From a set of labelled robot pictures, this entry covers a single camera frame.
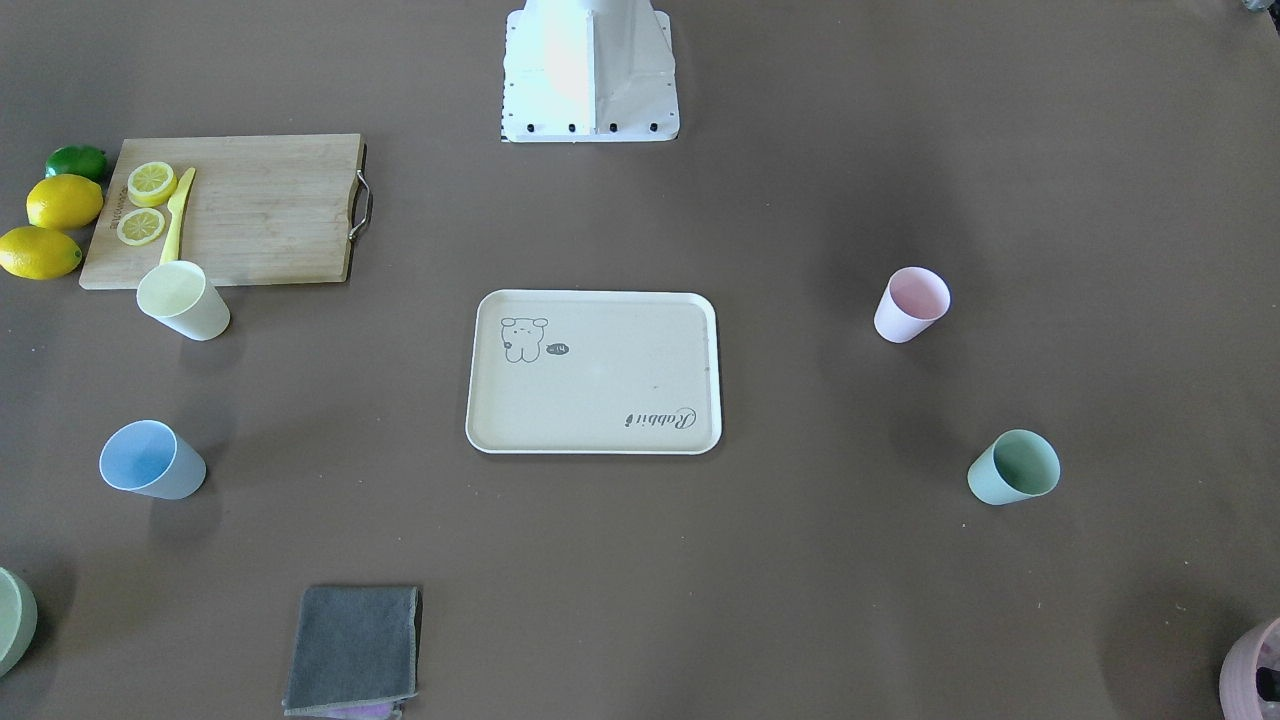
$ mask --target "folded towel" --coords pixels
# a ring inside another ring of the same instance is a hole
[[[417,694],[416,587],[316,585],[302,593],[284,714],[399,717]]]

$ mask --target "wooden cutting board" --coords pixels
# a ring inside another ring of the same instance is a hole
[[[218,286],[343,282],[351,261],[352,202],[365,142],[360,135],[125,140],[93,228],[81,287],[136,288],[160,261],[164,236],[141,247],[115,227],[134,210],[129,173],[164,160],[196,168],[180,258]],[[169,209],[156,208],[169,222]]]

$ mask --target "knife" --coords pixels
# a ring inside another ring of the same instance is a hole
[[[182,215],[187,209],[187,195],[191,193],[191,181],[196,177],[196,168],[187,168],[178,181],[178,188],[169,196],[169,234],[164,238],[164,250],[160,251],[160,261],[169,263],[178,259],[178,243],[182,241]]]

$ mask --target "cartoon animal print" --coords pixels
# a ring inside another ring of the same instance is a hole
[[[545,327],[547,318],[503,318],[502,346],[507,348],[507,363],[538,360]]]

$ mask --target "lemon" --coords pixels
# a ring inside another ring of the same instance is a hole
[[[54,154],[45,160],[45,177],[74,174],[86,177],[93,182],[102,179],[106,174],[106,152],[92,145],[68,145],[54,150]]]
[[[74,240],[49,228],[27,225],[0,236],[0,268],[19,278],[59,278],[74,270],[81,258]]]
[[[155,208],[169,200],[178,177],[169,163],[143,163],[129,173],[129,202],[138,208]]]
[[[160,237],[164,229],[164,215],[154,208],[141,208],[123,218],[115,225],[115,237],[124,245],[146,245]]]
[[[79,176],[45,178],[27,195],[27,222],[40,228],[82,228],[101,211],[102,186]]]

